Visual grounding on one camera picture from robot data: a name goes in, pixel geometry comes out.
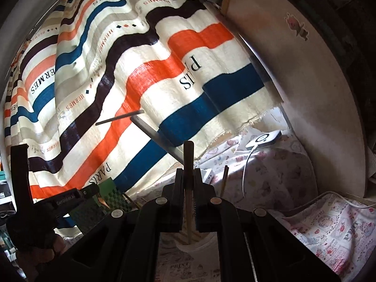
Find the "person's left hand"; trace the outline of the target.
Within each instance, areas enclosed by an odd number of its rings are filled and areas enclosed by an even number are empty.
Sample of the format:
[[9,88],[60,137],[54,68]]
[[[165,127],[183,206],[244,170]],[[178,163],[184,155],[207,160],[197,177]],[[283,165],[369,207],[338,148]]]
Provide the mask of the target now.
[[61,255],[67,250],[64,239],[56,234],[52,249],[34,248],[31,251],[17,251],[17,263],[23,270],[28,281],[34,281],[38,276],[37,266],[52,261],[55,254]]

